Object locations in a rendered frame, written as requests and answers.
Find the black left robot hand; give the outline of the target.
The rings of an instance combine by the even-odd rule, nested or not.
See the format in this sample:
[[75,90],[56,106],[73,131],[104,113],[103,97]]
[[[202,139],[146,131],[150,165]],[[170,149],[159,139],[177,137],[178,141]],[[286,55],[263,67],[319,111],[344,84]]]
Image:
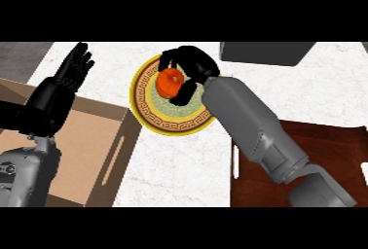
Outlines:
[[56,74],[34,89],[26,104],[0,101],[0,128],[39,137],[54,135],[63,126],[78,88],[94,64],[90,58],[87,43],[76,43]]

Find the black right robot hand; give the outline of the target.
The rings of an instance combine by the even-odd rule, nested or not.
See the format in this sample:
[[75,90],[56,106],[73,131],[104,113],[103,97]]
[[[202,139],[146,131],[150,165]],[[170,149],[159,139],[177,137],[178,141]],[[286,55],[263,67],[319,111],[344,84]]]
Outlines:
[[195,46],[180,46],[175,49],[162,51],[158,71],[162,71],[168,67],[180,67],[187,76],[177,96],[170,99],[172,105],[184,106],[190,101],[196,85],[204,84],[209,77],[217,77],[220,69],[209,55]]

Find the orange squash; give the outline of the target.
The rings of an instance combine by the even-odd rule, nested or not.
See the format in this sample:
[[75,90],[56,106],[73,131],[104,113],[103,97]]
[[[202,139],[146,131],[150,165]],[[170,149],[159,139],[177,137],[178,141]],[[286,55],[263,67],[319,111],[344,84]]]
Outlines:
[[159,96],[165,99],[171,99],[177,96],[178,89],[184,83],[184,76],[178,69],[164,69],[156,78],[155,88]]

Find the yellow patterned plate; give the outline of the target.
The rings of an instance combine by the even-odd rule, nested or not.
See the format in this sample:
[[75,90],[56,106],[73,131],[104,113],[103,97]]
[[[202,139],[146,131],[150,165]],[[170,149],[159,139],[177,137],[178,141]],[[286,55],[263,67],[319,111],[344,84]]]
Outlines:
[[141,125],[153,132],[167,136],[184,136],[198,132],[214,121],[201,102],[204,86],[196,85],[184,106],[172,105],[155,89],[158,62],[159,55],[155,55],[143,62],[131,78],[131,111]]

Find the pale wooden tray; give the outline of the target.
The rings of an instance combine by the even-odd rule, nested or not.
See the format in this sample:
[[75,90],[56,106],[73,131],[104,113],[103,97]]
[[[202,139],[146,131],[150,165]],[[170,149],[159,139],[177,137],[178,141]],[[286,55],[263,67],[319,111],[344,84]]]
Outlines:
[[62,152],[47,206],[113,204],[140,124],[128,108],[78,97],[54,135]]

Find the dark red wooden tray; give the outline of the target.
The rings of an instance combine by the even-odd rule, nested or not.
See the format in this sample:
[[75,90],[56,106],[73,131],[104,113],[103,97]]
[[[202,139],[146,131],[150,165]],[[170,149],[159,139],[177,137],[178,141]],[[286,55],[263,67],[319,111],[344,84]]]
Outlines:
[[[368,185],[360,163],[368,162],[368,130],[365,126],[338,127],[280,121],[285,132],[322,165],[356,200],[356,207],[368,207]],[[274,184],[261,166],[249,162],[240,151],[233,152],[237,177],[230,183],[230,207],[289,207],[288,192],[303,182]]]

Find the dark grey appliance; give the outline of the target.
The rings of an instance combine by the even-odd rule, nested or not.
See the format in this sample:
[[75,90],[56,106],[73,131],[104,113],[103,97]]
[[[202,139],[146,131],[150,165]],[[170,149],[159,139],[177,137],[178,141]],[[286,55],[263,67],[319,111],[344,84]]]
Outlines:
[[295,66],[314,42],[221,42],[220,59],[229,62]]

